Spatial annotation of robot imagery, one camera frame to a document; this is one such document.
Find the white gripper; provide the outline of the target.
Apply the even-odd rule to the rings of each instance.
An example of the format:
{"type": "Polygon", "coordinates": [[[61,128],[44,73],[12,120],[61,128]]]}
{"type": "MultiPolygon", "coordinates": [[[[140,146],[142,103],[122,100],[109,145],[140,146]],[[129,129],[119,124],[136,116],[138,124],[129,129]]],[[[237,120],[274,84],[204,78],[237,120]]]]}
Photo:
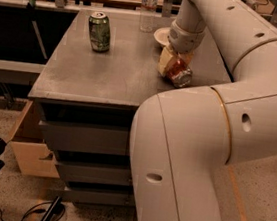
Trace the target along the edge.
{"type": "Polygon", "coordinates": [[[161,76],[166,76],[170,67],[179,59],[185,66],[189,66],[194,54],[191,53],[204,39],[205,27],[185,30],[175,20],[171,23],[168,40],[170,45],[163,47],[158,62],[158,70],[161,76]]]}

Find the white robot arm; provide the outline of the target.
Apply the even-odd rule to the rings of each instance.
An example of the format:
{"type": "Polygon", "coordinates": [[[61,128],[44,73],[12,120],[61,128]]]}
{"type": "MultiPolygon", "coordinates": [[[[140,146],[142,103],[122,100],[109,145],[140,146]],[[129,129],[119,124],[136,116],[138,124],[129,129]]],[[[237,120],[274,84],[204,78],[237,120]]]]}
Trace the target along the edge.
{"type": "Polygon", "coordinates": [[[277,154],[277,28],[241,0],[182,0],[170,42],[209,29],[233,81],[141,104],[130,134],[138,221],[221,221],[212,173],[277,154]]]}

